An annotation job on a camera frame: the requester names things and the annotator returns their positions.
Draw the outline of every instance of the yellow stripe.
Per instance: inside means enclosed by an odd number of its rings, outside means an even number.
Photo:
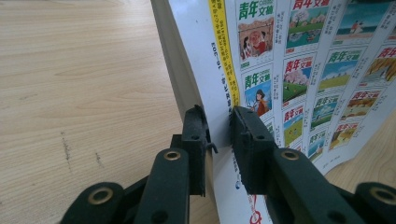
[[[208,1],[210,14],[212,15],[213,29],[215,31],[216,42],[219,49],[220,61],[232,97],[232,105],[239,105],[239,89],[235,72],[233,71],[233,58],[231,57],[230,41],[228,39],[224,0]]]

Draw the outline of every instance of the magazine cover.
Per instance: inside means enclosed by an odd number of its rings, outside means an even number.
[[[355,91],[349,100],[341,120],[364,119],[379,97],[381,90]]]
[[[350,46],[371,41],[390,2],[364,4],[352,0],[347,6],[332,45]]]
[[[335,132],[332,135],[329,150],[338,147],[343,147],[349,143],[353,133],[358,129],[358,122],[340,123],[337,125]]]
[[[318,93],[342,91],[355,71],[365,48],[329,51],[318,85]]]
[[[307,157],[314,162],[323,154],[324,141],[326,139],[326,130],[315,133],[309,137],[309,146]]]
[[[245,86],[245,107],[255,111],[263,120],[272,117],[273,114],[271,74],[272,66],[268,65],[242,75]]]
[[[329,125],[339,98],[339,94],[331,94],[317,98],[311,119],[311,132]]]
[[[294,148],[303,138],[304,104],[291,106],[283,114],[283,134],[286,147]]]
[[[273,60],[274,0],[235,1],[242,70]]]
[[[293,57],[284,62],[282,107],[305,99],[315,54]]]
[[[331,1],[291,1],[286,54],[318,48]]]
[[[396,77],[396,46],[385,46],[379,50],[359,86],[386,86]]]

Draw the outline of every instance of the wooden table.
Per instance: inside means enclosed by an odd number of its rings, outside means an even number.
[[[0,223],[55,223],[149,173],[182,123],[149,1],[0,1]],[[396,187],[396,113],[327,177]],[[219,223],[191,197],[191,223]]]

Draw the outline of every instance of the screw hole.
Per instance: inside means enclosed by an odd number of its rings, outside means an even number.
[[[298,154],[293,151],[283,151],[281,156],[290,161],[297,161],[299,159]]]
[[[164,223],[167,219],[168,214],[163,210],[157,211],[151,216],[151,222],[156,224]]]
[[[163,156],[169,161],[175,161],[181,157],[180,153],[176,152],[176,151],[166,152],[165,155],[163,155]]]
[[[340,212],[337,211],[330,211],[327,214],[327,217],[333,222],[333,223],[347,223],[347,218]]]
[[[370,193],[382,203],[396,205],[396,194],[387,189],[373,187],[370,189]]]
[[[108,187],[102,187],[91,192],[88,197],[88,202],[90,204],[102,204],[106,203],[113,197],[113,190]]]

